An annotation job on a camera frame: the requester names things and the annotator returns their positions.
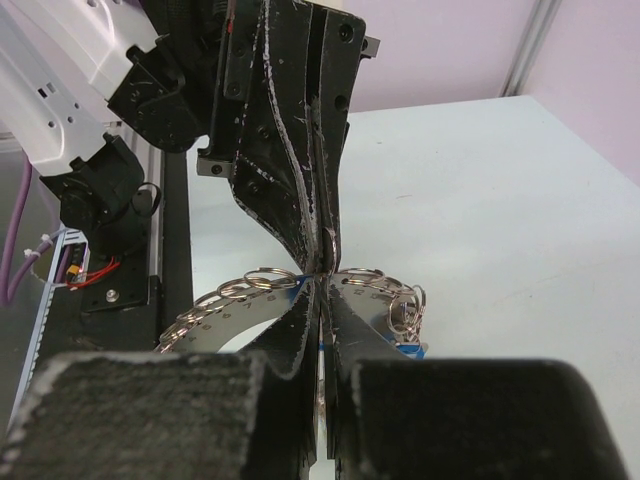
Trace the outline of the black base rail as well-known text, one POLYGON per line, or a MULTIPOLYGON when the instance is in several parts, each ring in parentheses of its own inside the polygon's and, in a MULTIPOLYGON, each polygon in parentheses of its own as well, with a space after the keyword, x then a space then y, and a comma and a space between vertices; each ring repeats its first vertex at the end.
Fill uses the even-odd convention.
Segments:
POLYGON ((186 154, 168 154, 122 123, 119 134, 137 155, 146 183, 137 191, 142 241, 117 258, 94 255, 87 240, 63 250, 56 289, 34 372, 64 352, 143 351, 193 297, 189 219, 189 165, 186 154), (90 281, 89 274, 113 265, 90 281))

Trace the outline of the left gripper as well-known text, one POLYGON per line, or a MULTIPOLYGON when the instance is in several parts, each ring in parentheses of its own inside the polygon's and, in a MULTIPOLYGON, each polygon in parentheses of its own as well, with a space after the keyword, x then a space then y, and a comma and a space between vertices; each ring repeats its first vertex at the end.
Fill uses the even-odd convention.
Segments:
POLYGON ((379 48, 362 18, 334 6, 227 7, 209 144, 196 171, 232 177, 236 203, 306 274, 333 273, 340 263, 338 177, 347 117, 359 65, 379 48))

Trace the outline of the metal keyring holder disc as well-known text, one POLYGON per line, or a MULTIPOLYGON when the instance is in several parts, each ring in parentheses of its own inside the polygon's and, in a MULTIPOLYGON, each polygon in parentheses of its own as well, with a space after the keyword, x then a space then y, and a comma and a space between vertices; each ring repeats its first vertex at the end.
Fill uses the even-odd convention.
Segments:
MULTIPOLYGON (((348 268, 331 275, 330 285, 336 288, 333 277, 354 269, 364 272, 366 282, 389 276, 378 269, 348 268)), ((308 278, 281 268, 261 267, 229 280, 179 314, 160 335, 155 351, 219 352, 243 332, 281 318, 301 297, 308 278)))

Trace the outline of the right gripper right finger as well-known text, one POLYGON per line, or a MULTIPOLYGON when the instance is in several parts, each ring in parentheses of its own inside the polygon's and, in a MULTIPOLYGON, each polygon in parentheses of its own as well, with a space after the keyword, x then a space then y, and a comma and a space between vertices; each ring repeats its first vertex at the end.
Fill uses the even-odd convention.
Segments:
POLYGON ((624 479, 596 396, 545 359, 412 360, 332 289, 328 450, 339 479, 624 479))

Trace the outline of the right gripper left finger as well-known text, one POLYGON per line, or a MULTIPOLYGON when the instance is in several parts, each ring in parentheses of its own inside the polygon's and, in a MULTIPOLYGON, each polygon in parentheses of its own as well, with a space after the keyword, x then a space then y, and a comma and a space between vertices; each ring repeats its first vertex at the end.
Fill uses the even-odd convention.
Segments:
POLYGON ((5 479, 305 479, 316 460, 320 293, 232 354, 67 353, 33 378, 5 479))

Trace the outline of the blue tag key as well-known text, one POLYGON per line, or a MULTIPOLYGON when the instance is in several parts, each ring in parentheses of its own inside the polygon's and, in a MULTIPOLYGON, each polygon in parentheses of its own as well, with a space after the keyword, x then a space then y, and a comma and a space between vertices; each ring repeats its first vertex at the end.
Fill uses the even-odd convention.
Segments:
POLYGON ((423 359, 428 345, 421 341, 427 296, 420 285, 407 285, 390 276, 372 282, 358 269, 333 277, 333 286, 354 312, 387 343, 413 359, 423 359))

